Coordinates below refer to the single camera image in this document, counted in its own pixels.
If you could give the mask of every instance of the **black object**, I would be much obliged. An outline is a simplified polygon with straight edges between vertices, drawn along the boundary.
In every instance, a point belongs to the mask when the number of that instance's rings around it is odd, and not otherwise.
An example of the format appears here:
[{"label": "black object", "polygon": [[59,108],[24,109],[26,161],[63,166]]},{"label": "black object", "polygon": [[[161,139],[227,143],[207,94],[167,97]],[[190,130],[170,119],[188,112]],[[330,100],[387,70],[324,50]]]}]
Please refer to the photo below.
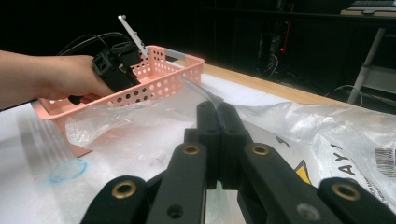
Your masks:
[{"label": "black object", "polygon": [[[139,48],[131,41],[104,48],[93,60],[93,69],[99,78],[114,92],[123,91],[140,84],[131,65],[141,63]],[[70,96],[69,101],[78,105],[79,96]]]},{"label": "black object", "polygon": [[205,193],[220,181],[238,190],[247,223],[396,223],[378,199],[351,181],[305,184],[272,147],[253,143],[232,105],[197,106],[168,168],[148,182],[122,176],[105,185],[81,223],[205,223]]}]

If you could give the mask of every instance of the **clear plastic sheet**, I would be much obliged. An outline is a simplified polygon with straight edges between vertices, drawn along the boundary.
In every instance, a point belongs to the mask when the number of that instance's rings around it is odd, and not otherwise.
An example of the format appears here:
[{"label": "clear plastic sheet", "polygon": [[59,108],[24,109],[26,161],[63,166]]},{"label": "clear plastic sheet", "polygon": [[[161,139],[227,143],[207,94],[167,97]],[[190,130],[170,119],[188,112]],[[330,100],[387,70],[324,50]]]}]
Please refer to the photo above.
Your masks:
[{"label": "clear plastic sheet", "polygon": [[396,213],[396,117],[346,105],[238,106],[255,142],[274,147],[315,187],[340,176]]},{"label": "clear plastic sheet", "polygon": [[[66,122],[67,137],[78,146],[118,157],[113,169],[128,164],[148,180],[166,168],[185,128],[196,125],[196,106],[207,100],[207,94],[186,86],[158,102],[88,108]],[[395,116],[353,106],[290,102],[235,107],[253,140],[275,148],[305,182],[318,187],[323,178],[349,178],[396,213]],[[234,197],[233,191],[210,190],[206,223],[240,223]]]}]

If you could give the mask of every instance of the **black cable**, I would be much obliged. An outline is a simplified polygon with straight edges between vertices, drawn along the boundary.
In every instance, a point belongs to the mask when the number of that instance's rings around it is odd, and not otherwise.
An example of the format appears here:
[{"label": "black cable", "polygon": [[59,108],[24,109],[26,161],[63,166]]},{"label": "black cable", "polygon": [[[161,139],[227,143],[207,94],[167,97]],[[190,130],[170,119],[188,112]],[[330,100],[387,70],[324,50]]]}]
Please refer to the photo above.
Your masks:
[{"label": "black cable", "polygon": [[[79,41],[82,38],[86,38],[88,36],[91,36],[91,38],[84,40],[78,44],[76,44],[75,46],[73,46],[72,48],[70,48],[72,45],[74,45],[77,41]],[[122,33],[118,33],[118,32],[111,32],[111,33],[105,33],[102,35],[83,35],[80,36],[78,38],[76,38],[75,40],[73,40],[72,42],[70,42],[66,47],[64,47],[64,49],[62,49],[57,55],[61,56],[61,55],[70,55],[72,53],[74,53],[75,51],[82,49],[86,46],[88,46],[89,44],[99,40],[103,43],[103,45],[105,46],[105,48],[109,49],[108,44],[104,41],[105,38],[109,38],[109,37],[122,37],[124,40],[129,41],[129,38],[122,34]]]}]

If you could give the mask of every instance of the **human hand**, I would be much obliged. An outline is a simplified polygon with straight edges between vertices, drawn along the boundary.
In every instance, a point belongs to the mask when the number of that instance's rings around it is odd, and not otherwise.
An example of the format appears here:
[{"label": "human hand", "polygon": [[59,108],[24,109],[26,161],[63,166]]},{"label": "human hand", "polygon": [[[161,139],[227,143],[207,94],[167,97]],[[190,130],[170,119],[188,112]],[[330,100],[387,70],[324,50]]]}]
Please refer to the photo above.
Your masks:
[{"label": "human hand", "polygon": [[113,91],[97,76],[92,67],[92,57],[87,55],[48,57],[51,68],[45,73],[47,80],[42,98],[59,100],[70,95],[81,96],[87,104],[107,96]]}]

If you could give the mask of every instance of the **dark background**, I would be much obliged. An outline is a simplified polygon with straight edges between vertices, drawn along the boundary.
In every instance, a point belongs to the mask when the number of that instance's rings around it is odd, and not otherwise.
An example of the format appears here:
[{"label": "dark background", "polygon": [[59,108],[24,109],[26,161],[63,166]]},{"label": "dark background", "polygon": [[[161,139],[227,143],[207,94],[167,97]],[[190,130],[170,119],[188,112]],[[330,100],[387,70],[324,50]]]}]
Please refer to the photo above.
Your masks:
[{"label": "dark background", "polygon": [[[352,2],[288,1],[294,4],[295,12],[323,14],[339,14]],[[146,45],[175,49],[201,57],[207,63],[324,95],[338,86],[354,84],[376,33],[375,27],[364,25],[292,21],[287,50],[278,55],[277,69],[269,75],[260,71],[269,60],[274,24],[284,21],[214,19],[195,13],[198,7],[276,10],[276,1],[6,0],[0,7],[0,49],[56,55],[81,35],[127,34],[117,19],[126,15],[127,22]],[[384,38],[375,63],[394,66],[394,43],[394,38]],[[260,59],[259,51],[264,55]]]}]

